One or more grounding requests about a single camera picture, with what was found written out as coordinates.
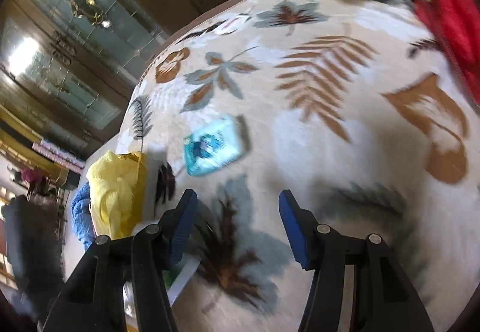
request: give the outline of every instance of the yellow towel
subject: yellow towel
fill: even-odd
[[[131,235],[142,219],[145,194],[145,155],[105,153],[87,171],[90,212],[98,235],[112,240]]]

